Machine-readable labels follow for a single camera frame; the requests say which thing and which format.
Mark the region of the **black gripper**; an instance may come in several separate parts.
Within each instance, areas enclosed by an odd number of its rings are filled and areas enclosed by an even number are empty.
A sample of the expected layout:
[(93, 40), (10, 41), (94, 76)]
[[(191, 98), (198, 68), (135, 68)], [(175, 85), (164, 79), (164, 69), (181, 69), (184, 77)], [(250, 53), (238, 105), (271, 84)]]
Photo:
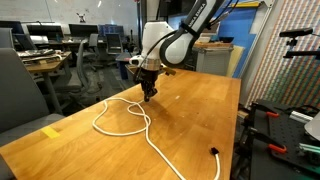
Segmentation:
[(158, 78), (157, 71), (150, 71), (143, 68), (138, 68), (134, 74), (134, 82), (140, 83), (142, 90), (144, 91), (144, 101), (149, 102), (151, 95), (157, 94), (155, 88), (155, 82)]

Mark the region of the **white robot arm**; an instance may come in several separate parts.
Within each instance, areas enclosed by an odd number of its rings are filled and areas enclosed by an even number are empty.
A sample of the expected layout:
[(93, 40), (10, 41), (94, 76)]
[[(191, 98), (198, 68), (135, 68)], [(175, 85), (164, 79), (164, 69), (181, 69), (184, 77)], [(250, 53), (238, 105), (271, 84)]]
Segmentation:
[(145, 24), (141, 54), (129, 59), (130, 64), (137, 62), (134, 82), (141, 85), (145, 102), (157, 94), (155, 82), (163, 66), (184, 66), (203, 30), (217, 22), (211, 19), (224, 3), (225, 0), (196, 0), (177, 30), (165, 21)]

